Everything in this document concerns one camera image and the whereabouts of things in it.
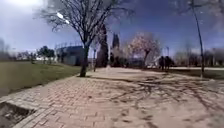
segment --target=building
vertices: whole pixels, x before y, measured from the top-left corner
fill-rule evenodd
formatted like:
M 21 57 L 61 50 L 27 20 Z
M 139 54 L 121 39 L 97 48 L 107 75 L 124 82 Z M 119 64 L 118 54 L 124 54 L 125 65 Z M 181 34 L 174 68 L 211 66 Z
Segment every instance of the building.
M 72 66 L 81 66 L 84 58 L 82 46 L 63 46 L 55 49 L 57 61 Z

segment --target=sky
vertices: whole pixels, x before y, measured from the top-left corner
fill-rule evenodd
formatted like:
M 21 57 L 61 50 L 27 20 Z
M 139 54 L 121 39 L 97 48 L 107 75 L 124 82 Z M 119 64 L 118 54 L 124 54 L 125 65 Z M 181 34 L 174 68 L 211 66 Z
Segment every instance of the sky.
M 0 0 L 0 38 L 15 51 L 35 51 L 43 45 L 54 48 L 64 42 L 80 43 L 71 28 L 52 32 L 44 19 L 38 18 L 41 0 Z M 170 47 L 170 54 L 184 49 L 185 42 L 199 48 L 195 19 L 192 13 L 178 15 L 170 0 L 136 0 L 131 7 L 135 14 L 109 24 L 108 44 L 113 33 L 119 34 L 121 43 L 130 41 L 138 32 L 152 32 L 163 47 Z M 205 49 L 224 47 L 224 27 L 216 17 L 198 10 Z

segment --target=grass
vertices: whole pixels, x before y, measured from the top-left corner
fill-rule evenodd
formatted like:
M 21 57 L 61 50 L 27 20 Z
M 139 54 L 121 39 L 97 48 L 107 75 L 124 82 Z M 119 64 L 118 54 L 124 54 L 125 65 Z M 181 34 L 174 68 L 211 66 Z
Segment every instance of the grass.
M 152 71 L 162 72 L 159 69 L 150 69 Z M 176 73 L 176 74 L 183 74 L 183 75 L 189 75 L 189 76 L 201 76 L 201 70 L 200 69 L 170 69 L 170 73 Z M 224 70 L 205 70 L 204 74 L 205 78 L 209 79 L 217 79 L 217 80 L 223 80 L 224 79 Z
M 80 67 L 30 62 L 0 62 L 0 96 L 79 73 Z

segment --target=pink blossom tree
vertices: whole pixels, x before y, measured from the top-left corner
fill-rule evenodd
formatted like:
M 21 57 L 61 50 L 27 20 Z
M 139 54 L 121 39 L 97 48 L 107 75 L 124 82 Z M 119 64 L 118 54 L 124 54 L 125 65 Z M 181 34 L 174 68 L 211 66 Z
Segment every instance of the pink blossom tree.
M 144 66 L 149 55 L 155 57 L 160 53 L 160 43 L 152 33 L 139 33 L 132 40 L 130 47 L 135 54 L 143 55 Z

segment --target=sidewalk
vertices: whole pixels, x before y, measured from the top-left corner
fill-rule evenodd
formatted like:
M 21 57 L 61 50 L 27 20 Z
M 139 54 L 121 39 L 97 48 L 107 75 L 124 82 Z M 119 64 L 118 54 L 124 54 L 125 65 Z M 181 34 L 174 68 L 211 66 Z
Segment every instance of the sidewalk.
M 36 113 L 14 128 L 223 128 L 220 81 L 106 68 L 2 97 Z

